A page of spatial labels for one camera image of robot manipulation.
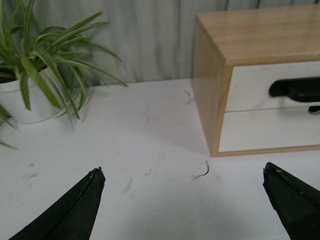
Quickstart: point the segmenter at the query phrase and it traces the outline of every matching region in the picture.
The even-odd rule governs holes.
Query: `spider plant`
[[[70,27],[50,26],[39,34],[32,35],[30,26],[34,3],[35,0],[28,0],[24,8],[23,0],[18,0],[11,16],[7,17],[4,0],[0,0],[0,84],[19,81],[24,105],[31,110],[28,79],[32,79],[52,106],[65,109],[64,113],[68,114],[72,123],[71,116],[75,115],[79,119],[79,110],[86,102],[86,87],[89,82],[84,71],[91,72],[102,81],[105,81],[105,77],[109,77],[126,86],[108,71],[83,60],[83,56],[90,54],[83,49],[96,48],[119,60],[120,58],[114,52],[82,35],[84,31],[108,24],[108,21],[92,23],[102,12],[97,12]],[[21,16],[23,22],[18,24]],[[63,80],[57,64],[68,67],[72,74],[71,87]],[[45,68],[53,71],[58,83],[52,80],[48,83],[41,77],[39,71]],[[8,118],[6,110],[0,107],[0,119],[10,124]]]

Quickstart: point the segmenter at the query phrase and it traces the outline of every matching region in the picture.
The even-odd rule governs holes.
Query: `stain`
[[[220,175],[214,176],[214,181],[215,182],[220,182],[221,181],[221,176]]]
[[[195,102],[195,99],[194,98],[191,98],[191,99],[189,99],[187,102],[186,102],[186,104],[193,104]]]
[[[192,184],[192,183],[194,182],[194,180],[197,179],[195,175],[192,175],[191,177],[192,177],[192,179],[191,179],[191,181],[190,181],[190,184]]]
[[[136,194],[143,194],[144,192],[145,191],[134,191],[130,193],[129,196],[134,199]]]
[[[133,180],[134,180],[134,178],[130,177],[128,184],[126,185],[125,189],[122,191],[123,193],[127,193],[131,189],[131,185],[132,185]]]
[[[122,167],[122,171],[126,170],[128,168],[128,164],[126,164],[124,167]]]
[[[149,173],[146,173],[144,176],[149,176],[149,175],[151,175],[151,172],[152,172],[152,169],[151,169],[151,167],[149,168]]]
[[[167,156],[164,152],[161,152],[158,158],[161,162],[164,162],[165,160],[167,160]]]
[[[270,67],[270,66],[268,66],[268,65],[261,65],[260,66],[263,70],[271,70],[272,68]]]
[[[145,118],[148,117],[148,115],[149,115],[149,105],[146,106],[146,112],[144,112],[142,115]]]
[[[188,92],[188,91],[186,91],[186,90],[184,90],[183,92],[186,93],[186,94],[188,94],[188,97],[190,98],[190,92]]]
[[[32,179],[32,178],[36,177],[37,175],[38,175],[38,173],[34,173],[34,174],[26,173],[25,175],[23,175],[23,178],[25,178],[25,180],[28,180],[28,179]]]

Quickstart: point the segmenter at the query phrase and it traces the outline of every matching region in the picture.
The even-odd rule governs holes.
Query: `white tabletop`
[[[190,79],[90,92],[74,130],[64,116],[0,127],[18,147],[0,147],[1,240],[97,167],[106,182],[92,240],[288,240],[263,167],[320,189],[320,151],[211,158]]]

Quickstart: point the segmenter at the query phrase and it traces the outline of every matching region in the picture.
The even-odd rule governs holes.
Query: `curtain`
[[[107,26],[89,32],[92,40],[117,53],[93,52],[92,61],[126,83],[192,77],[197,13],[312,4],[314,0],[38,0],[39,27],[68,27],[103,11]]]

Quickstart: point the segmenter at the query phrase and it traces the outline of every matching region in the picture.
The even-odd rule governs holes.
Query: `wooden nightstand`
[[[320,114],[280,79],[320,76],[320,5],[201,13],[193,90],[211,156],[320,149]]]

